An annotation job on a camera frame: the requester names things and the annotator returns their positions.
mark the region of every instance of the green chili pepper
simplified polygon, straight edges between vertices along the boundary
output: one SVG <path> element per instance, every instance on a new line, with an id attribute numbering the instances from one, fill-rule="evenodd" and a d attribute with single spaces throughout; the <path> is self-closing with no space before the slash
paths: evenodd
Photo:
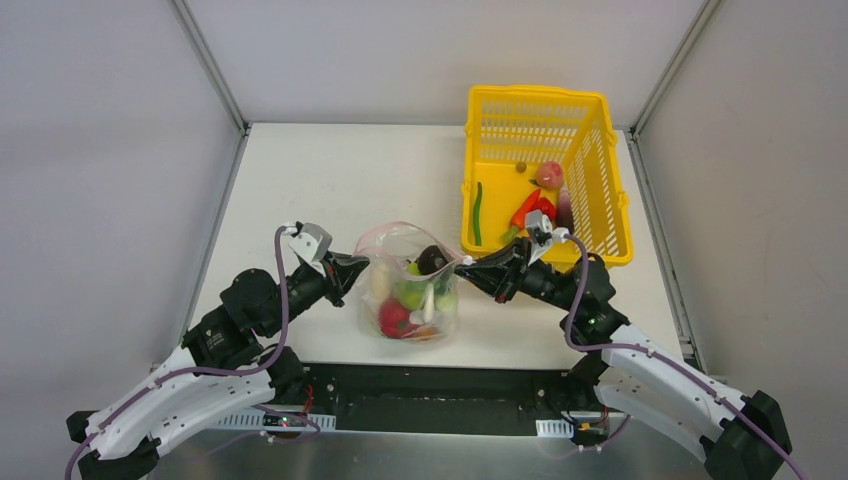
<path id="1" fill-rule="evenodd" d="M 483 235 L 480 233 L 480 204 L 483 203 L 483 184 L 477 182 L 477 200 L 474 201 L 474 244 L 478 247 L 483 244 Z"/>

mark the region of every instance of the robotic arm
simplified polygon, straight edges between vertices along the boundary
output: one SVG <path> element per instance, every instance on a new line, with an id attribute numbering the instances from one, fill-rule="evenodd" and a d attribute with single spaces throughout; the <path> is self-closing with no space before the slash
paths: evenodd
<path id="1" fill-rule="evenodd" d="M 570 237 L 567 231 L 552 229 L 539 212 L 528 214 L 526 225 L 529 238 L 460 265 L 456 274 L 498 303 L 523 292 L 568 310 L 560 327 L 569 332 L 569 346 L 587 353 L 566 378 L 576 403 L 601 403 L 639 418 L 692 452 L 715 479 L 772 478 L 791 453 L 777 402 L 760 391 L 746 397 L 654 345 L 609 304 L 615 289 L 601 257 L 588 254 L 585 264 L 557 272 L 539 259 Z M 286 277 L 289 321 L 321 298 L 341 307 L 368 266 L 367 257 L 330 252 L 332 237 L 314 224 L 288 225 L 283 233 L 293 237 L 289 246 L 300 262 Z M 81 444 L 77 453 L 91 448 L 78 464 L 83 479 L 136 480 L 160 456 L 222 417 L 272 400 L 295 401 L 304 382 L 297 356 L 288 347 L 266 353 L 256 337 L 286 328 L 280 295 L 264 270 L 242 272 L 221 292 L 221 306 L 204 315 L 124 398 L 99 412 L 71 415 L 67 424 Z M 277 358 L 267 369 L 257 367 L 273 355 Z M 174 375 L 187 368 L 200 371 Z M 232 369 L 244 374 L 233 375 Z M 612 378 L 617 371 L 625 375 Z"/>

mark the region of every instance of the plastic bag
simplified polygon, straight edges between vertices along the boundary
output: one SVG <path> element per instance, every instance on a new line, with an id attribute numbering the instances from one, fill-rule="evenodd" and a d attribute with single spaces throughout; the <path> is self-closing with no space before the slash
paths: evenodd
<path id="1" fill-rule="evenodd" d="M 459 293 L 453 271 L 462 255 L 406 222 L 366 233 L 355 254 L 371 259 L 357 286 L 363 318 L 375 332 L 420 341 L 456 328 Z"/>

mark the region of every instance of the red chili pepper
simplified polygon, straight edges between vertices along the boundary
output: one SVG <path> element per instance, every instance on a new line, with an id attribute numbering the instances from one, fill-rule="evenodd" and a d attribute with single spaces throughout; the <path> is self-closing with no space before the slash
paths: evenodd
<path id="1" fill-rule="evenodd" d="M 551 223 L 556 221 L 556 205 L 551 203 L 546 197 L 539 197 L 536 205 L 533 206 L 533 210 L 541 210 L 550 219 Z"/>
<path id="2" fill-rule="evenodd" d="M 542 189 L 537 188 L 535 192 L 531 193 L 524 203 L 518 207 L 518 210 L 512 215 L 512 219 L 509 221 L 509 230 L 501 236 L 501 241 L 504 243 L 509 243 L 518 235 L 518 232 L 524 230 L 524 217 L 533 211 L 533 205 L 539 200 L 539 196 L 542 195 Z"/>

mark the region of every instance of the carrot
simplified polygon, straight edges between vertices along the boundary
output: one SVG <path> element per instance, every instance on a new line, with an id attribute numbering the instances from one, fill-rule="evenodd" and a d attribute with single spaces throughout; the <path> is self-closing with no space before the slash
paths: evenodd
<path id="1" fill-rule="evenodd" d="M 502 242 L 511 242 L 512 239 L 518 235 L 518 232 L 524 230 L 524 217 L 533 210 L 533 206 L 536 204 L 536 201 L 539 200 L 540 195 L 542 195 L 542 189 L 537 188 L 536 191 L 531 193 L 530 196 L 524 200 L 524 203 L 518 207 L 518 210 L 515 211 L 509 221 L 509 230 L 501 236 Z"/>

